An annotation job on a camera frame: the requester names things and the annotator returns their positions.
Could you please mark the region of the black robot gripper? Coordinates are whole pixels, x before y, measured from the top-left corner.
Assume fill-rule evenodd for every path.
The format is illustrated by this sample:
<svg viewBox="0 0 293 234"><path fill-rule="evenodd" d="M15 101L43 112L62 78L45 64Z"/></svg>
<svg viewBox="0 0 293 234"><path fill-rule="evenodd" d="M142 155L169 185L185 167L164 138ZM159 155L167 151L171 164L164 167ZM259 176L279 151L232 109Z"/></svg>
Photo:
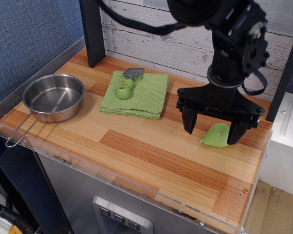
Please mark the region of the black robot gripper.
<svg viewBox="0 0 293 234"><path fill-rule="evenodd" d="M250 101L236 88L220 88L213 84L180 88L177 108L182 112L184 130L192 134L198 114L231 122L227 144L236 144L248 129L256 128L264 108Z"/></svg>

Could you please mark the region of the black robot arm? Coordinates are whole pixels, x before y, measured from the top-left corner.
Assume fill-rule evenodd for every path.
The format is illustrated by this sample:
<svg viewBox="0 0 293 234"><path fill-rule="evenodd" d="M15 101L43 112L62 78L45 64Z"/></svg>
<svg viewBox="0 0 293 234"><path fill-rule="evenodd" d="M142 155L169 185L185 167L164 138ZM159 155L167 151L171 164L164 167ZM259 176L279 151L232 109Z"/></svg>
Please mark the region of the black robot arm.
<svg viewBox="0 0 293 234"><path fill-rule="evenodd" d="M266 13L252 0L170 0L167 4L179 23L212 31L209 83L177 91L184 129L192 133L198 114L230 121L227 143L236 144L248 129L258 126L265 112L238 88L244 87L252 74L264 87L268 85L260 72L270 56L265 40Z"/></svg>

